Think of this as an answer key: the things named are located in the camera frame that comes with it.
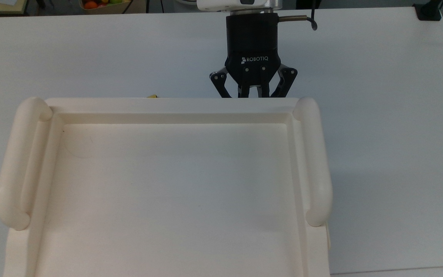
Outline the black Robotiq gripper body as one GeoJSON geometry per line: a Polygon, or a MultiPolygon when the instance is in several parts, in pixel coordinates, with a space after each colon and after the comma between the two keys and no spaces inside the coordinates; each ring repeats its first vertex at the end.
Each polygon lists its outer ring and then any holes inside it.
{"type": "Polygon", "coordinates": [[[239,87],[270,81],[281,66],[278,14],[253,13],[226,17],[225,68],[239,87]]]}

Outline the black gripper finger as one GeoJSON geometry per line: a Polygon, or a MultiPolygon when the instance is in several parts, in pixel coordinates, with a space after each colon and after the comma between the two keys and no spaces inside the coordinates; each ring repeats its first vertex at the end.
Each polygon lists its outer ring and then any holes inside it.
{"type": "Polygon", "coordinates": [[[297,70],[287,66],[280,66],[277,70],[280,78],[279,83],[273,93],[270,93],[269,84],[273,75],[269,68],[260,68],[260,84],[258,86],[258,97],[260,98],[285,98],[298,74],[297,70]]]}
{"type": "MultiPolygon", "coordinates": [[[[216,72],[212,72],[209,75],[209,78],[211,82],[213,83],[214,87],[218,91],[219,95],[222,98],[232,98],[230,93],[227,91],[225,87],[225,83],[228,76],[228,70],[226,68],[221,68],[220,70],[216,72]]],[[[238,89],[238,98],[248,98],[250,94],[250,87],[242,86],[241,84],[237,84],[238,89]]]]}

